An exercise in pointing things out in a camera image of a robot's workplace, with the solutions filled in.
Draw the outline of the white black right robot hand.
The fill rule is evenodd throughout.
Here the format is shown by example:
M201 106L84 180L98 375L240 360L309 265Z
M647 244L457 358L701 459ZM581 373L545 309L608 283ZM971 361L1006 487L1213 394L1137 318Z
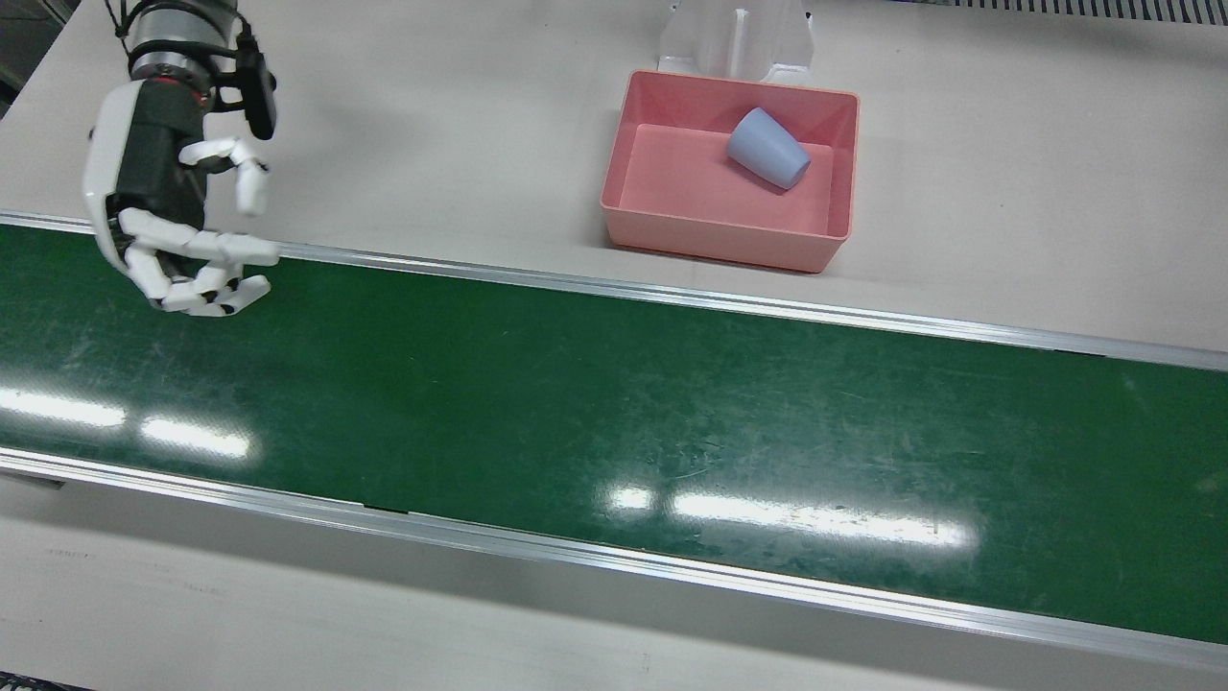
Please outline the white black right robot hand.
M242 137L203 135L201 95L173 79L120 83L88 136L84 204L98 250L154 309L227 318L271 292L262 275L280 250L249 233L205 223L209 179L232 171L236 205L268 205L265 161Z

